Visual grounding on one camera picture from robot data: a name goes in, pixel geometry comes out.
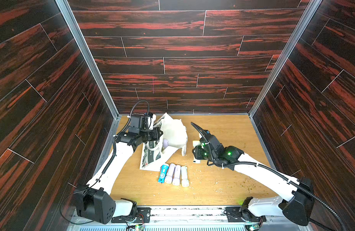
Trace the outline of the white floral canvas tote bag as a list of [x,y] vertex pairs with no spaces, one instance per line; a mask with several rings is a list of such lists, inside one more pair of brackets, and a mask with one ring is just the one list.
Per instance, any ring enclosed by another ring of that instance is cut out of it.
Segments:
[[[183,156],[186,155],[188,135],[187,129],[180,119],[173,119],[164,113],[153,127],[160,128],[163,135],[158,141],[149,141],[143,144],[140,170],[160,171],[161,166],[179,149]],[[163,139],[169,141],[167,148],[163,148]]]

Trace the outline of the lavender flashlight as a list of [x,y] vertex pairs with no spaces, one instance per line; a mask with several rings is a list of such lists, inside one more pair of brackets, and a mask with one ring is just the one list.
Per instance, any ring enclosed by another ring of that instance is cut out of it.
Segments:
[[163,148],[167,148],[169,146],[169,141],[167,139],[163,139]]

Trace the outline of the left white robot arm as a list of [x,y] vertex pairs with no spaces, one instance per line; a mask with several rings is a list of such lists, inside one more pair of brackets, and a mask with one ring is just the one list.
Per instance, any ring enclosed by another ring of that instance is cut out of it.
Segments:
[[133,221],[137,217],[137,203],[128,199],[113,200],[110,197],[112,187],[137,147],[157,141],[162,135],[160,128],[114,135],[112,155],[86,185],[78,186],[73,193],[77,215],[102,224],[118,218]]

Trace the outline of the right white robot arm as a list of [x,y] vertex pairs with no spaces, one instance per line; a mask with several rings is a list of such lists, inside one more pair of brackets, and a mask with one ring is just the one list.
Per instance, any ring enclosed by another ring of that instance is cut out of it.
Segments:
[[277,194],[272,198],[246,198],[239,211],[239,216],[243,220],[261,223],[266,216],[285,217],[299,226],[313,223],[329,231],[329,227],[310,217],[315,202],[319,202],[337,220],[341,230],[347,230],[337,212],[314,194],[310,179],[298,179],[278,172],[256,161],[237,147],[224,147],[216,136],[197,124],[191,123],[191,125],[200,134],[199,143],[192,150],[196,160],[207,160],[208,166],[228,168],[244,174]]

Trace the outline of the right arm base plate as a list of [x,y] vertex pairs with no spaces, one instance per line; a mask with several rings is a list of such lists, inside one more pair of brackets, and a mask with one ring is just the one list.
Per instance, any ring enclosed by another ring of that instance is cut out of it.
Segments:
[[226,207],[223,211],[228,222],[251,222],[252,216],[247,207]]

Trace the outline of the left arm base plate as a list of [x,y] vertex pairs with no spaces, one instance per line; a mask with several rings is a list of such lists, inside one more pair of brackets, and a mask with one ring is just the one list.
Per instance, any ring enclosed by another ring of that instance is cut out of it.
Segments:
[[151,208],[136,207],[133,208],[129,215],[113,217],[111,223],[149,223]]

